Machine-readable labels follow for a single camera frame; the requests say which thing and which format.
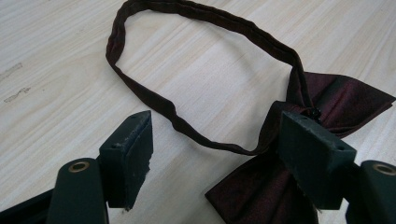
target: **wood grain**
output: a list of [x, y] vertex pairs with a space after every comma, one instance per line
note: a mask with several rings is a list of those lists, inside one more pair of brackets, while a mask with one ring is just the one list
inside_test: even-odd
[[[396, 95], [395, 1], [196, 0], [254, 21], [297, 50], [304, 69], [355, 77]], [[109, 68], [106, 41], [122, 1], [0, 1], [0, 210], [54, 186], [59, 168], [95, 158], [129, 115], [148, 110]], [[171, 99], [210, 139], [253, 148], [290, 67], [241, 35], [177, 15], [127, 21], [118, 63]], [[153, 113], [147, 181], [129, 213], [111, 223], [223, 223], [204, 193], [249, 158], [200, 147]], [[396, 163], [396, 110], [345, 139], [357, 163]], [[343, 211], [320, 223], [345, 223]]]

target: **light wood surface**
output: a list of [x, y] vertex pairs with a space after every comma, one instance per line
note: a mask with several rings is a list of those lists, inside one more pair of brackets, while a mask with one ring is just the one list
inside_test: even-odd
[[[396, 1], [196, 0], [254, 21], [297, 50], [304, 69], [355, 77], [396, 95]], [[54, 186], [59, 168], [98, 148], [129, 115], [148, 110], [105, 59], [123, 1], [0, 1], [0, 210]], [[127, 21], [118, 63], [171, 99], [212, 140], [253, 148], [290, 67], [241, 35], [178, 15]], [[155, 152], [129, 213], [111, 223], [223, 223], [204, 194], [249, 157], [201, 147], [153, 112]], [[357, 163], [396, 163], [396, 109], [345, 139]], [[345, 223], [323, 211], [321, 223]]]

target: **bow tie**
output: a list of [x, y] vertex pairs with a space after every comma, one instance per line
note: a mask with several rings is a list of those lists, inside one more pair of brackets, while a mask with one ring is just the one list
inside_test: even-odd
[[[125, 45], [126, 19], [146, 9], [177, 13], [237, 32], [274, 58], [292, 66], [286, 101], [272, 104], [254, 150], [210, 141], [177, 115], [171, 101], [140, 85], [116, 66]], [[227, 223], [318, 223], [315, 207], [298, 189], [297, 183], [275, 154], [282, 111], [306, 115], [330, 132], [344, 137], [390, 108], [395, 100], [351, 77], [307, 73], [295, 50], [283, 45], [253, 22], [183, 0], [130, 0], [124, 3], [114, 20], [106, 58], [134, 94], [168, 118], [175, 130], [205, 147], [256, 156], [205, 195]]]

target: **neck strap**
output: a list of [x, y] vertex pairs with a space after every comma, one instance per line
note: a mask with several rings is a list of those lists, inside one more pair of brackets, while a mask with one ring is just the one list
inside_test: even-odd
[[[297, 104], [301, 107], [313, 108], [312, 101], [308, 95], [303, 65], [297, 52], [259, 29], [253, 22], [236, 17], [226, 11], [196, 4], [190, 1], [130, 0], [125, 2], [117, 13], [117, 17], [113, 23], [112, 33], [107, 43], [106, 58], [110, 66], [144, 104], [165, 116], [172, 122], [175, 130], [180, 133], [184, 133], [198, 144], [205, 147], [227, 150], [250, 156], [261, 154], [266, 150], [266, 146], [262, 146], [260, 144], [260, 139], [259, 144], [252, 151], [245, 150], [235, 144], [210, 141], [195, 131], [186, 120], [177, 115], [175, 105], [171, 101], [140, 85], [130, 77], [126, 76], [116, 66], [116, 62], [120, 58], [125, 46], [125, 21], [135, 13], [147, 9], [163, 13], [179, 14], [180, 16], [198, 21], [207, 21], [245, 36], [253, 44], [266, 51], [272, 57], [283, 63], [291, 65], [290, 82], [294, 82], [294, 85], [289, 85], [288, 87], [288, 102]], [[260, 136], [262, 136], [264, 132], [265, 130], [262, 129]]]

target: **metal rivet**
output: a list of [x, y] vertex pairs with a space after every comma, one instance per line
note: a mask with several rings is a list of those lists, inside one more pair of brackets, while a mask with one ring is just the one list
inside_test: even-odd
[[396, 175], [396, 170], [384, 164], [376, 163], [373, 168], [384, 175]]
[[90, 167], [90, 163], [87, 161], [78, 161], [76, 163], [73, 163], [71, 166], [69, 166], [69, 172], [70, 173], [78, 173], [81, 171], [84, 171]]

